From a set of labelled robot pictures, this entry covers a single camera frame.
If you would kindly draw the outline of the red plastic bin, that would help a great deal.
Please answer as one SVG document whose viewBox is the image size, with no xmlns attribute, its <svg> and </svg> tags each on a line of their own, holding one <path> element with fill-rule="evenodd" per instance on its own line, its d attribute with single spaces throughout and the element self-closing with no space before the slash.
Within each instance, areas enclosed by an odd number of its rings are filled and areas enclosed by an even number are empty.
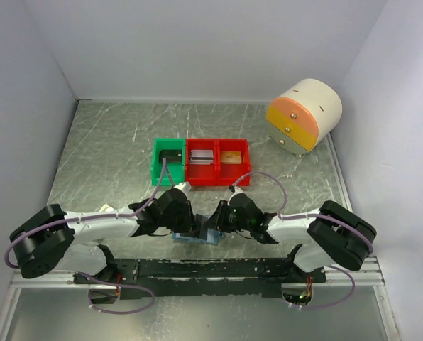
<svg viewBox="0 0 423 341">
<path fill-rule="evenodd" d="M 216 144 L 214 139 L 187 139 L 185 180 L 193 186 L 217 184 Z"/>
<path fill-rule="evenodd" d="M 246 139 L 217 140 L 217 185 L 232 185 L 251 171 L 249 144 Z"/>
</svg>

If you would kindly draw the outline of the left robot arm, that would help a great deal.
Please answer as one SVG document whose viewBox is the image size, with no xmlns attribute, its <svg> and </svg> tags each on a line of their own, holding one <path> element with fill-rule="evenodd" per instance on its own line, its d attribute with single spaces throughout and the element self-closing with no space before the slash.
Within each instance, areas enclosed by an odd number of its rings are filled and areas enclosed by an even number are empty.
<svg viewBox="0 0 423 341">
<path fill-rule="evenodd" d="M 158 198 L 107 212 L 67 212 L 58 204 L 47 205 L 11 233 L 9 249 L 17 262 L 7 265 L 28 279 L 57 269 L 85 272 L 100 283 L 109 283 L 116 277 L 117 266 L 99 240 L 151 235 L 159 228 L 191 232 L 190 188 L 189 183 L 180 183 Z"/>
</svg>

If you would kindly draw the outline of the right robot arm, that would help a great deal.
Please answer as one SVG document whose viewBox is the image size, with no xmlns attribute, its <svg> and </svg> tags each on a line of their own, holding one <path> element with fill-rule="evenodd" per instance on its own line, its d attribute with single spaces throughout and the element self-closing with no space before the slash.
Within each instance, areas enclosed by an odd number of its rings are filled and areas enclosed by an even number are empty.
<svg viewBox="0 0 423 341">
<path fill-rule="evenodd" d="M 244 193 L 222 200 L 204 226 L 224 233 L 247 231 L 261 244 L 298 241 L 285 266 L 286 276 L 296 283 L 323 266 L 359 270 L 377 236 L 371 224 L 331 200 L 310 212 L 279 217 L 263 212 Z"/>
</svg>

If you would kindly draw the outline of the green plastic bin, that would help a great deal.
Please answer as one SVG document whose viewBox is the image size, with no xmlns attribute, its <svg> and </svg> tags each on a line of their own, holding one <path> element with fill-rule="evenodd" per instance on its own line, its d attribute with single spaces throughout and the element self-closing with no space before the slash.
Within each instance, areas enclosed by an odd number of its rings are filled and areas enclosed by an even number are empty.
<svg viewBox="0 0 423 341">
<path fill-rule="evenodd" d="M 163 149 L 181 149 L 183 159 L 181 164 L 166 163 L 167 171 L 165 171 L 161 185 L 170 186 L 183 183 L 185 181 L 186 139 L 155 139 L 150 169 L 152 185 L 156 186 L 160 178 L 163 163 L 159 162 L 159 153 Z"/>
</svg>

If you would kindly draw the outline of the round drawer cabinet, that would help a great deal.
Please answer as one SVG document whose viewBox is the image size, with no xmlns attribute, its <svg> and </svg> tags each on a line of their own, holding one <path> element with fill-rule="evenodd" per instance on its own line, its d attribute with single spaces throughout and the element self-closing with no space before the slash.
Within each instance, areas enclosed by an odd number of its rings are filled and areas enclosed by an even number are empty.
<svg viewBox="0 0 423 341">
<path fill-rule="evenodd" d="M 302 156 L 331 132 L 342 112 L 341 99 L 330 86 L 303 79 L 268 105 L 267 132 L 281 148 Z"/>
</svg>

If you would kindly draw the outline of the blue card holder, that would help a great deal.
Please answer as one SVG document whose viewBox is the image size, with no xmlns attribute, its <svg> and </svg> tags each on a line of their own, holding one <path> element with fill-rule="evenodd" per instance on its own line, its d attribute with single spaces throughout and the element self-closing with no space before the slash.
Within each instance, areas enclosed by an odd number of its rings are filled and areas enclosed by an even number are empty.
<svg viewBox="0 0 423 341">
<path fill-rule="evenodd" d="M 221 232 L 215 229 L 208 229 L 205 227 L 205 222 L 209 216 L 196 214 L 195 215 L 196 230 L 192 232 L 173 233 L 172 239 L 182 242 L 193 242 L 198 244 L 206 244 L 216 246 L 219 239 L 223 238 Z"/>
</svg>

